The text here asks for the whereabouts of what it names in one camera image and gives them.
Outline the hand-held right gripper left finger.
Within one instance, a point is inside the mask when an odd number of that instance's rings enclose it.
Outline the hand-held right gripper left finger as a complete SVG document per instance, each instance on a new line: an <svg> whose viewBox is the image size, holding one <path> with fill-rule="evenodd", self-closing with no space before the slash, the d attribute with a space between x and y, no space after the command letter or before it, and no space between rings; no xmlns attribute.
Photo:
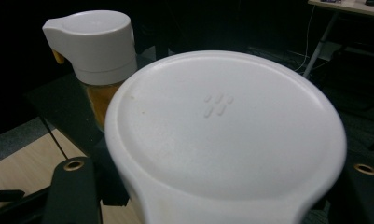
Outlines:
<svg viewBox="0 0 374 224"><path fill-rule="evenodd" d="M91 159L74 157L56 166L41 224L102 224Z"/></svg>

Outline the white-lidded jar with orange seasoning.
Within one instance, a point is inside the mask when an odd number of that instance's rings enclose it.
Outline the white-lidded jar with orange seasoning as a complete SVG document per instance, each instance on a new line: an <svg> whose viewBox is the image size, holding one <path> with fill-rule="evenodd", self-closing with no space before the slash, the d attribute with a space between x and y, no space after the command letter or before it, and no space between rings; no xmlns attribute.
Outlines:
<svg viewBox="0 0 374 224"><path fill-rule="evenodd" d="M120 85L137 70L132 22L113 10L91 10L46 21L42 30L57 63L69 61L102 131Z"/></svg>

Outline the black shelf with metal legs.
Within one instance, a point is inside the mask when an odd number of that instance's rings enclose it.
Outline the black shelf with metal legs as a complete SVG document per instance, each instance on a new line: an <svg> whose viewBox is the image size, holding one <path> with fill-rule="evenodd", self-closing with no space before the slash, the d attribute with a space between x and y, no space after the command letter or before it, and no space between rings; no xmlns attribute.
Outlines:
<svg viewBox="0 0 374 224"><path fill-rule="evenodd" d="M374 56L337 51L312 72L313 83L338 109L349 152L374 160ZM99 195L109 205L124 205L125 189L115 176L85 94L69 73L27 93L38 115L54 125L98 165Z"/></svg>

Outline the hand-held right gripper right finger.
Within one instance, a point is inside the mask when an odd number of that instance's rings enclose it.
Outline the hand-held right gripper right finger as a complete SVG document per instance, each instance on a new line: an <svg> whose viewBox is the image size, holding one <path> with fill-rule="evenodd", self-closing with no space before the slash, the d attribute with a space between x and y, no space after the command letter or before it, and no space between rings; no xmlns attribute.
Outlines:
<svg viewBox="0 0 374 224"><path fill-rule="evenodd" d="M349 152L328 200L329 224L374 224L374 160Z"/></svg>

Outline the white-legged desk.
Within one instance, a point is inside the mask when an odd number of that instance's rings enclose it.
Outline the white-legged desk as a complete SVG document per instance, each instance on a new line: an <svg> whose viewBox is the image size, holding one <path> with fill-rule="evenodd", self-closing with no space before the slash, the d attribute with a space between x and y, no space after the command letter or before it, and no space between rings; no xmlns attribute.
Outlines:
<svg viewBox="0 0 374 224"><path fill-rule="evenodd" d="M333 14L303 73L303 76L307 79L311 77L312 68L320 55L322 48L324 47L332 27L334 26L340 13L354 13L357 15L374 17L374 6L367 6L366 0L330 0L329 2L326 0L308 0L308 4L314 7L332 10Z"/></svg>

